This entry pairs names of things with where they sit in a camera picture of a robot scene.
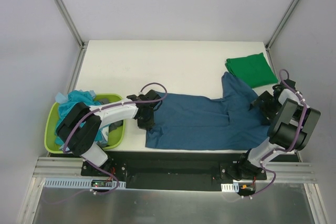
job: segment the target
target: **dark blue garment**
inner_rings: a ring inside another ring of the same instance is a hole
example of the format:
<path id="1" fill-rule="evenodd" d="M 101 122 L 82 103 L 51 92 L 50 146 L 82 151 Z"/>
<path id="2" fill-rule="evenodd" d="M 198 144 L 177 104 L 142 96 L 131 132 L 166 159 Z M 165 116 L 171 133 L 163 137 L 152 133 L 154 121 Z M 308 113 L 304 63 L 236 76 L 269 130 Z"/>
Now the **dark blue garment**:
<path id="1" fill-rule="evenodd" d="M 147 131 L 146 147 L 183 150 L 248 150 L 267 137 L 258 108 L 249 109 L 258 95 L 226 72 L 224 98 L 211 100 L 168 94 L 155 112 L 155 126 Z"/>

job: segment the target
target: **gray floor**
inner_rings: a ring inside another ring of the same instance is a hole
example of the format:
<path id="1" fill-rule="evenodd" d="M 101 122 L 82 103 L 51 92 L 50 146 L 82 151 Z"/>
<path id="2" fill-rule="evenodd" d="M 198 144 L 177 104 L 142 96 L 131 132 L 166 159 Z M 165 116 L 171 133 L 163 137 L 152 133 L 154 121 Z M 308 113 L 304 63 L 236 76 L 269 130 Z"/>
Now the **gray floor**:
<path id="1" fill-rule="evenodd" d="M 45 188 L 43 197 L 58 201 L 77 189 Z M 117 190 L 109 195 L 81 193 L 62 204 L 39 202 L 40 223 L 314 223 L 303 185 L 275 184 L 252 200 L 235 193 Z"/>

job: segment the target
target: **teal cloth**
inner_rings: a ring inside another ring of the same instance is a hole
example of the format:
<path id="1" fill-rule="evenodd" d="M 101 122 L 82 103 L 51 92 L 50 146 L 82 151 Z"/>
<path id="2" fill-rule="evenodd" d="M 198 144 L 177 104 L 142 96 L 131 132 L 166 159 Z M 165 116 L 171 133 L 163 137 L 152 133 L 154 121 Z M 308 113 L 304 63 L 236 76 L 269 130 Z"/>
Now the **teal cloth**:
<path id="1" fill-rule="evenodd" d="M 66 117 L 66 115 L 70 112 L 70 110 L 72 109 L 72 107 L 75 106 L 76 103 L 83 102 L 87 106 L 101 105 L 100 102 L 94 101 L 95 97 L 96 97 L 96 95 L 95 95 L 94 92 L 78 91 L 78 90 L 74 90 L 74 91 L 70 92 L 68 94 L 68 101 L 60 104 L 59 107 L 58 107 L 59 120 L 56 124 L 55 131 L 56 131 L 58 125 L 62 122 L 62 120 Z M 101 135 L 101 132 L 99 131 L 97 133 L 95 141 L 100 142 L 100 141 L 102 141 L 102 138 L 103 137 Z M 59 137 L 57 137 L 55 139 L 55 143 L 58 144 L 58 145 L 63 145 L 64 144 L 63 141 Z"/>
<path id="2" fill-rule="evenodd" d="M 262 52 L 247 57 L 227 59 L 225 66 L 231 74 L 243 80 L 251 88 L 278 82 Z"/>

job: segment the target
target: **white ventilation grille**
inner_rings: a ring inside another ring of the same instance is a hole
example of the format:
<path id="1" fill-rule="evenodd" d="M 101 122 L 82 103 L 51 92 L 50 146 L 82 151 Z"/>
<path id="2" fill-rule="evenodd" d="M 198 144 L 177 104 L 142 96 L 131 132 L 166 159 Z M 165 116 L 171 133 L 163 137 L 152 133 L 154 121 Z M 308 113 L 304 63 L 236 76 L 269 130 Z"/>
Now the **white ventilation grille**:
<path id="1" fill-rule="evenodd" d="M 46 182 L 44 184 L 45 187 L 49 188 L 92 188 L 91 182 L 92 180 L 98 179 L 87 179 L 87 178 L 46 178 Z M 117 186 L 116 181 L 107 182 L 106 187 L 99 187 L 99 189 L 111 189 Z M 118 189 L 126 189 L 126 182 L 119 182 Z"/>
<path id="2" fill-rule="evenodd" d="M 222 191 L 226 193 L 237 193 L 239 192 L 239 184 L 234 182 L 233 184 L 221 184 Z"/>

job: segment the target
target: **green cloth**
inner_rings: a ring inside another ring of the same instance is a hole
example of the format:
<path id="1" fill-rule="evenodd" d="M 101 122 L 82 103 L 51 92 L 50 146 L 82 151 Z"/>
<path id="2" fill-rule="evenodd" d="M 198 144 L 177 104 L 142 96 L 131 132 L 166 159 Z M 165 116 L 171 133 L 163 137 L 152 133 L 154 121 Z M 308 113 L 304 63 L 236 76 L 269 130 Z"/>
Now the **green cloth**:
<path id="1" fill-rule="evenodd" d="M 225 66 L 231 74 L 245 81 L 251 88 L 278 82 L 262 52 L 258 55 L 227 59 Z"/>

